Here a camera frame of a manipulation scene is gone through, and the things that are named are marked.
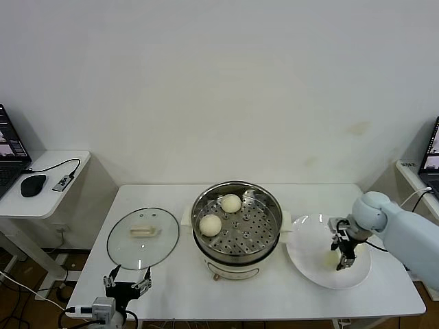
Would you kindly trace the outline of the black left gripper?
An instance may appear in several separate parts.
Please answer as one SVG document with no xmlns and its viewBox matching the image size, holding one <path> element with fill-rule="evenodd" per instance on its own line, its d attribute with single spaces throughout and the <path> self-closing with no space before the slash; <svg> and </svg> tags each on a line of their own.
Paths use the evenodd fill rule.
<svg viewBox="0 0 439 329">
<path fill-rule="evenodd" d="M 151 267 L 147 268 L 142 280 L 134 282 L 115 282 L 121 265 L 112 269 L 108 276 L 103 277 L 106 297 L 115 299 L 116 309 L 126 309 L 129 302 L 139 299 L 152 287 Z"/>
</svg>

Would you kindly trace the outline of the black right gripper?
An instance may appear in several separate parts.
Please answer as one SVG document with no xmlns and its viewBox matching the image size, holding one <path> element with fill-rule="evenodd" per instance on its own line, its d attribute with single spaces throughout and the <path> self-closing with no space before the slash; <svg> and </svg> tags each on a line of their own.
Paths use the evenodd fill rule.
<svg viewBox="0 0 439 329">
<path fill-rule="evenodd" d="M 340 261 L 337 264 L 336 270 L 347 269 L 355 262 L 356 254 L 355 248 L 358 245 L 358 240 L 348 237 L 339 236 L 338 240 L 333 240 L 331 243 L 331 251 L 340 250 Z"/>
</svg>

